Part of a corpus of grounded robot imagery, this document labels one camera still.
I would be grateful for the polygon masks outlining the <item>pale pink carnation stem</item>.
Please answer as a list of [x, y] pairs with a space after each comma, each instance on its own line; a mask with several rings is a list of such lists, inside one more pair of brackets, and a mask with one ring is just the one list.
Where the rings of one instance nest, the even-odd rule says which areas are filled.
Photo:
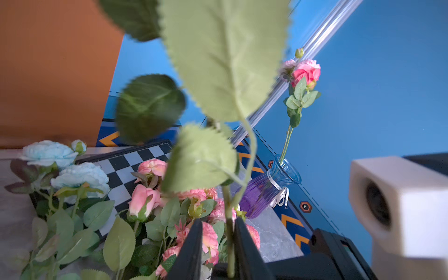
[[293, 59], [289, 59], [285, 62], [283, 62], [279, 72], [279, 77], [286, 81], [290, 82], [292, 74], [297, 69], [299, 63], [302, 60], [302, 57], [304, 56], [305, 52], [303, 48], [296, 49], [295, 51], [295, 57]]

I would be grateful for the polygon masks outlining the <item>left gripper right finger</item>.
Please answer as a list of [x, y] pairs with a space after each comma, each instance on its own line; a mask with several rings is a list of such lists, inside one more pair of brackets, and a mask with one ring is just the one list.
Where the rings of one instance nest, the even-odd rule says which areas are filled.
[[274, 280], [263, 261], [243, 219], [234, 224], [235, 267], [237, 280]]

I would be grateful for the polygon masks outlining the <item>pink rose stem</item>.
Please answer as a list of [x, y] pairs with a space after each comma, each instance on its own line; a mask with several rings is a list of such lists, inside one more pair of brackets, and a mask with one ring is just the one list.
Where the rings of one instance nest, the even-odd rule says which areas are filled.
[[279, 162], [283, 162], [289, 147], [293, 130], [299, 126], [302, 119], [302, 110], [310, 107], [321, 93], [315, 90], [320, 78], [321, 66], [317, 61], [306, 59], [299, 63], [297, 69], [288, 83], [288, 97], [283, 103], [287, 108], [289, 127]]
[[[227, 277], [237, 273], [233, 209], [249, 177], [239, 176], [239, 157], [222, 127], [238, 121], [251, 141], [248, 117], [266, 101], [288, 37], [288, 1], [99, 1], [106, 17], [134, 40], [161, 39], [182, 84], [167, 75], [141, 75], [121, 91], [115, 123], [122, 142], [142, 144], [178, 121], [186, 95], [212, 127], [180, 129], [161, 186], [168, 194], [221, 186], [227, 223]], [[238, 183], [232, 194], [226, 182]]]

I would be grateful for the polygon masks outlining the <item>bunch of pink flowers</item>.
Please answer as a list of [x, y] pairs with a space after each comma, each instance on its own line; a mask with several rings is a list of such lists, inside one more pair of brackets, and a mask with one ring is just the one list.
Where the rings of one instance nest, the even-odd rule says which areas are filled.
[[[102, 257], [117, 279], [127, 267], [137, 269], [135, 280], [165, 280], [177, 259], [193, 223], [203, 225], [202, 269], [212, 279], [226, 278], [220, 252], [229, 244], [225, 221], [226, 201], [217, 199], [214, 184], [231, 178], [237, 153], [219, 136], [213, 142], [178, 140], [169, 162], [158, 159], [139, 165], [138, 184], [131, 196], [126, 219], [115, 217], [106, 236]], [[114, 201], [99, 201], [82, 216], [79, 203], [108, 195], [109, 178], [93, 163], [70, 163], [59, 170], [14, 159], [10, 169], [19, 177], [7, 185], [16, 194], [40, 193], [47, 198], [45, 219], [31, 224], [33, 248], [16, 257], [21, 279], [57, 279], [61, 266], [97, 252], [99, 230], [111, 216]]]

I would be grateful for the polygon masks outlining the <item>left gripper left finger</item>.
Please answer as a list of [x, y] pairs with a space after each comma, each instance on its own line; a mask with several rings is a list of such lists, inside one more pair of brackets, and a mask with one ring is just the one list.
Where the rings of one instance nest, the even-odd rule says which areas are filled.
[[203, 225], [196, 220], [177, 256], [176, 261], [165, 277], [166, 280], [199, 280], [203, 245]]

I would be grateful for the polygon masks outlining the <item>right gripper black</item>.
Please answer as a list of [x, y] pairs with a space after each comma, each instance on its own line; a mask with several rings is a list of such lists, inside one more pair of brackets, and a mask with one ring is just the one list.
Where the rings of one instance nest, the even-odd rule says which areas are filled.
[[311, 253], [266, 263], [275, 280], [379, 280], [350, 239], [316, 230]]

